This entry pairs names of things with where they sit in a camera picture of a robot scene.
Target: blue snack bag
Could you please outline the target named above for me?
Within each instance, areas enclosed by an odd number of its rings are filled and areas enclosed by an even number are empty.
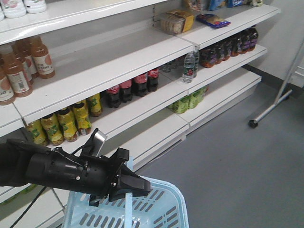
[[[214,11],[226,5],[226,0],[211,0],[209,10]]]

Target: caster wheel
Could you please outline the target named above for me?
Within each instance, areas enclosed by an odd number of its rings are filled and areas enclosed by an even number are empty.
[[[255,123],[254,120],[249,120],[248,125],[251,128],[256,128],[258,126],[258,123]]]

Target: red label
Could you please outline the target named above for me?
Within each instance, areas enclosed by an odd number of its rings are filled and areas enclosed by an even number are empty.
[[[148,71],[148,78],[158,78],[159,69],[155,68],[153,70]]]
[[[142,75],[138,75],[137,77],[134,78],[134,82],[138,83],[138,84],[142,84],[147,82],[148,78],[147,78],[147,73],[144,73]]]
[[[105,91],[107,94],[117,94],[119,92],[119,85],[115,85]]]
[[[132,86],[132,80],[128,80],[128,81],[125,81],[121,84],[119,84],[119,86],[122,88],[122,89],[127,89],[127,88],[130,88]]]

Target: orange juice bottle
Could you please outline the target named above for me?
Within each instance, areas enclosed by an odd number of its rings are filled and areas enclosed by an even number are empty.
[[[10,45],[1,45],[0,53],[2,54],[6,73],[11,86],[13,87],[16,97],[25,97],[32,93],[33,88],[28,82],[22,63],[16,59],[13,49]]]
[[[22,63],[24,71],[27,75],[28,81],[32,85],[34,83],[34,79],[32,77],[32,74],[29,71],[28,64],[27,64],[23,54],[19,51],[18,46],[17,46],[15,41],[11,42],[10,45],[13,48],[16,59],[19,60]]]
[[[47,46],[42,43],[40,36],[29,38],[32,47],[31,53],[34,58],[39,76],[41,78],[51,78],[55,75],[55,70],[52,66],[52,59],[49,56]]]
[[[10,82],[6,78],[2,67],[0,67],[0,105],[11,104],[15,99],[16,97],[10,86]]]
[[[39,73],[36,69],[32,53],[30,51],[30,42],[28,39],[20,39],[16,41],[18,49],[20,52],[23,53],[23,56],[28,64],[29,71],[33,78],[36,78],[39,76]]]

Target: dark soda bottle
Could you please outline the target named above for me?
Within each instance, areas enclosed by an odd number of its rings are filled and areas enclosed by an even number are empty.
[[[120,99],[122,100],[122,102],[127,102],[127,101],[131,101],[133,98],[133,94],[131,91],[131,87],[132,86],[132,80],[127,80],[121,84],[119,84],[120,87]]]
[[[115,85],[105,91],[107,103],[110,108],[118,108],[121,101],[119,99],[119,85]]]
[[[143,97],[147,94],[147,73],[133,78],[133,91],[136,96]]]
[[[159,75],[159,69],[155,68],[153,70],[148,71],[148,82],[147,87],[148,91],[156,91],[158,88],[158,75]]]

